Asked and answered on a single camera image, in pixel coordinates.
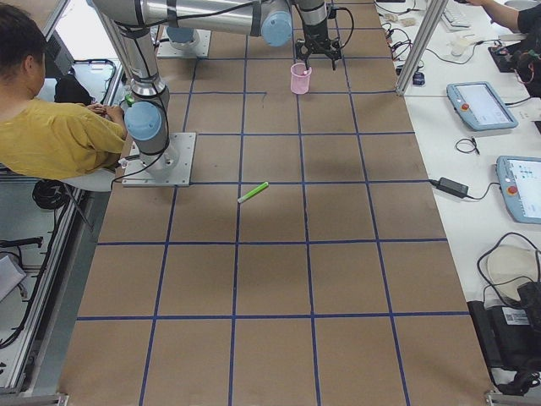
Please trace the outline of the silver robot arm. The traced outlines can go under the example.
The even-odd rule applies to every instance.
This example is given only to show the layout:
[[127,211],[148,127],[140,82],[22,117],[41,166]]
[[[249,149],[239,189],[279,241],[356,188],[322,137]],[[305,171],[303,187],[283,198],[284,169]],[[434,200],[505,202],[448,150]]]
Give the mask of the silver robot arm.
[[311,55],[318,54],[332,64],[342,58],[342,46],[328,34],[333,9],[324,1],[94,1],[93,5],[119,28],[135,74],[157,74],[152,26],[262,37],[269,46],[281,47],[292,37],[294,9],[303,30],[295,58],[308,63]]
[[330,39],[327,21],[333,10],[323,1],[96,1],[96,10],[118,27],[131,73],[133,106],[126,125],[139,152],[139,162],[128,165],[126,186],[186,186],[194,157],[195,135],[169,129],[169,90],[161,79],[150,29],[167,25],[197,32],[220,31],[262,37],[272,47],[292,37],[292,11],[298,11],[304,37],[296,56],[304,62],[311,54],[331,61],[341,58],[339,41]]

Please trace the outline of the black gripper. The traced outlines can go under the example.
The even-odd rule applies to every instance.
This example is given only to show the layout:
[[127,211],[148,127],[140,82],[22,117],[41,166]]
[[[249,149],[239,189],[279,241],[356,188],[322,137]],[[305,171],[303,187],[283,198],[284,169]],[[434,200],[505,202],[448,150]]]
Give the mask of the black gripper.
[[295,42],[295,57],[301,58],[304,70],[310,70],[309,58],[312,54],[325,55],[331,60],[336,71],[336,60],[341,56],[339,38],[330,38],[327,25],[303,25],[303,38]]

